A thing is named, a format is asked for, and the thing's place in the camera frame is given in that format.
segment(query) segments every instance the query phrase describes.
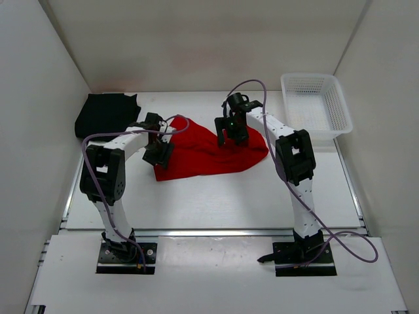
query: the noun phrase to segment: plastic basket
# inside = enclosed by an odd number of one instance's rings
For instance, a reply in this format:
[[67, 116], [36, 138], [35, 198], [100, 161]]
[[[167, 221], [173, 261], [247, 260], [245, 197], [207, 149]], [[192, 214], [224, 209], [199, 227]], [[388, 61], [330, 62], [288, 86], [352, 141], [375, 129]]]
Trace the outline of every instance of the plastic basket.
[[339, 81], [333, 75], [288, 73], [281, 76], [287, 123], [306, 129], [312, 140], [327, 141], [352, 131]]

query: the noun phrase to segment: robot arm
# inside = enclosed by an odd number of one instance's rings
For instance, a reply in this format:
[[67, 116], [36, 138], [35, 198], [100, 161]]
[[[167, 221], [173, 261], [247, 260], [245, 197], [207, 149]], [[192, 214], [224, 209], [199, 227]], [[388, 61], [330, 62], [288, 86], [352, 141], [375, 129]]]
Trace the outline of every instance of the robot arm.
[[[144, 122], [133, 123], [126, 131], [154, 130], [173, 132], [174, 128], [163, 124], [163, 119], [155, 113], [148, 113]], [[131, 133], [120, 135], [104, 145], [89, 145], [86, 153], [101, 189], [105, 194], [115, 228], [112, 227], [105, 206], [94, 185], [92, 176], [84, 164], [81, 174], [80, 189], [94, 203], [105, 226], [102, 238], [108, 249], [121, 260], [131, 260], [135, 247], [116, 234], [119, 233], [135, 241], [134, 230], [128, 224], [122, 206], [121, 197], [125, 191], [125, 161], [141, 148], [145, 148], [143, 160], [153, 166], [160, 164], [167, 167], [174, 145], [171, 135], [155, 133]]]
[[[249, 138], [246, 126], [266, 136], [260, 102], [249, 101], [247, 96], [236, 93], [227, 98], [223, 108], [224, 117], [215, 119], [219, 146], [224, 144], [225, 135], [237, 145], [246, 144]], [[313, 209], [312, 177], [316, 162], [308, 132], [296, 131], [270, 115], [266, 115], [266, 126], [270, 142], [275, 143], [275, 159], [283, 166], [281, 179], [288, 182], [291, 189]], [[301, 262], [304, 262], [309, 259], [313, 251], [323, 245], [323, 234], [317, 220], [292, 194], [291, 203], [295, 220], [293, 230], [295, 246], [292, 252], [285, 254], [299, 255]], [[261, 262], [278, 258], [273, 255], [264, 257], [266, 258], [260, 260]]]

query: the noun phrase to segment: black cloth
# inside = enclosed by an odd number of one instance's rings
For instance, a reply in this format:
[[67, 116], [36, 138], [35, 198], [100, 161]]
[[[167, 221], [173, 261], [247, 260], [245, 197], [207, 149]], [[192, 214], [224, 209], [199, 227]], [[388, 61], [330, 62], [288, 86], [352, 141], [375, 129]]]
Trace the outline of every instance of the black cloth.
[[[141, 107], [137, 106], [137, 95], [89, 94], [75, 122], [75, 133], [84, 139], [96, 133], [123, 132], [137, 121]], [[115, 137], [98, 137], [99, 141], [110, 141]]]

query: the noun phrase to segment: red cloth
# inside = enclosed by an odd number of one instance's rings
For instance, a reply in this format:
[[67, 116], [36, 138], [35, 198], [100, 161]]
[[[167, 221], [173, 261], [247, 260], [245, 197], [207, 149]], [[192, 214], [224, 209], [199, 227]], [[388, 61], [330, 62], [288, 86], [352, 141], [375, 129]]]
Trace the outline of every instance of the red cloth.
[[[177, 130], [186, 126], [184, 118], [176, 117], [170, 124]], [[240, 172], [260, 162], [268, 154], [262, 135], [247, 127], [248, 146], [239, 147], [227, 139], [225, 145], [218, 147], [217, 136], [189, 119], [189, 128], [174, 135], [171, 142], [175, 149], [170, 156], [167, 169], [155, 166], [157, 181], [193, 177], [195, 175], [218, 175], [220, 173]]]

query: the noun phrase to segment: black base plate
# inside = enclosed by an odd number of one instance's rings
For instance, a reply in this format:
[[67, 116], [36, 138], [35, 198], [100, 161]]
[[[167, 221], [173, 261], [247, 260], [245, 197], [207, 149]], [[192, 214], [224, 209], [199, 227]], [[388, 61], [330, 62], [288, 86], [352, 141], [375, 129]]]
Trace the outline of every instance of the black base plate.
[[[131, 262], [123, 262], [119, 260], [113, 253], [108, 251], [106, 243], [100, 245], [98, 256], [98, 265], [96, 273], [129, 273], [135, 275], [154, 275], [156, 268], [150, 266], [156, 264], [157, 243], [138, 243], [144, 252], [145, 263], [147, 265], [145, 271], [143, 267], [137, 267], [136, 258]], [[147, 251], [152, 250], [152, 255], [148, 255]]]
[[[288, 249], [293, 242], [275, 242], [273, 243], [274, 252]], [[335, 263], [333, 261], [332, 250], [330, 244], [327, 244], [322, 254], [313, 261], [309, 266], [298, 268], [279, 268], [278, 266], [285, 264], [301, 263], [294, 257], [275, 260], [275, 275], [276, 277], [298, 277], [298, 276], [336, 276]]]

